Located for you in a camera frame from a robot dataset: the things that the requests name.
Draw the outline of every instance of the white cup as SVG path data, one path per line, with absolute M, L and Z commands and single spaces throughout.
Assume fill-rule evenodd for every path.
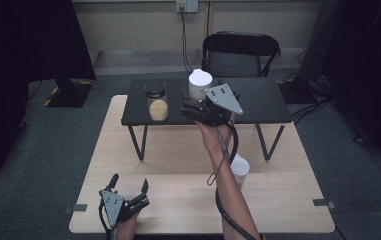
M 231 171 L 236 178 L 237 184 L 241 188 L 243 186 L 244 180 L 249 173 L 250 165 L 246 159 L 242 158 L 239 154 L 236 154 L 233 162 L 231 163 Z

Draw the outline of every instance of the wall socket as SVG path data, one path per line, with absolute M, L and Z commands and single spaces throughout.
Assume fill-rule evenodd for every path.
M 198 0 L 175 1 L 175 11 L 181 12 L 180 8 L 183 9 L 183 12 L 196 13 L 199 10 L 199 2 Z

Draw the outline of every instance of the wooden table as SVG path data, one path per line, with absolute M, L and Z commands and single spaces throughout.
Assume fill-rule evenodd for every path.
M 94 150 L 77 204 L 85 212 L 74 212 L 69 228 L 74 233 L 103 233 L 98 216 L 100 196 L 113 174 L 119 174 L 116 189 L 127 200 L 140 194 L 149 182 L 150 205 L 138 217 L 137 234 L 222 233 L 215 205 L 215 184 L 206 180 L 212 172 L 195 125 L 151 126 L 148 153 L 138 161 L 121 117 L 127 96 L 112 99 Z M 280 124 L 263 124 L 268 142 Z M 135 127 L 142 134 L 143 126 Z M 293 123 L 287 124 L 270 161 L 259 148 L 255 125 L 236 125 L 238 153 L 251 169 L 242 192 L 261 233 L 328 233 L 334 223 L 326 206 L 315 206 L 322 193 Z

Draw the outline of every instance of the table leg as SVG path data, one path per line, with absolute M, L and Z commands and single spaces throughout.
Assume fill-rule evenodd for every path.
M 146 148 L 147 127 L 148 127 L 148 125 L 144 125 L 143 140 L 141 142 L 141 150 L 140 150 L 138 143 L 137 143 L 136 135 L 134 134 L 133 126 L 128 125 L 128 130 L 130 131 L 131 138 L 133 139 L 134 147 L 136 149 L 137 156 L 140 159 L 140 161 L 143 161 L 143 159 L 144 159 L 144 150 Z
M 277 136 L 275 136 L 274 142 L 273 142 L 273 144 L 271 146 L 271 149 L 270 149 L 269 153 L 268 153 L 268 150 L 267 150 L 267 146 L 265 144 L 264 136 L 262 135 L 261 127 L 259 126 L 259 124 L 255 124 L 255 125 L 256 125 L 256 130 L 258 130 L 259 141 L 261 142 L 262 152 L 264 153 L 264 158 L 265 158 L 265 160 L 268 161 L 268 160 L 271 159 L 272 153 L 274 152 L 274 149 L 277 146 L 278 140 L 280 139 L 281 134 L 283 133 L 285 125 L 282 124 L 280 126 L 280 129 L 278 129 Z

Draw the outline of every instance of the chair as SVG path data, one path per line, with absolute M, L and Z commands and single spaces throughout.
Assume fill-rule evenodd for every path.
M 203 41 L 202 70 L 213 77 L 266 77 L 278 51 L 278 42 L 268 35 L 217 32 Z M 261 57 L 268 56 L 262 68 Z

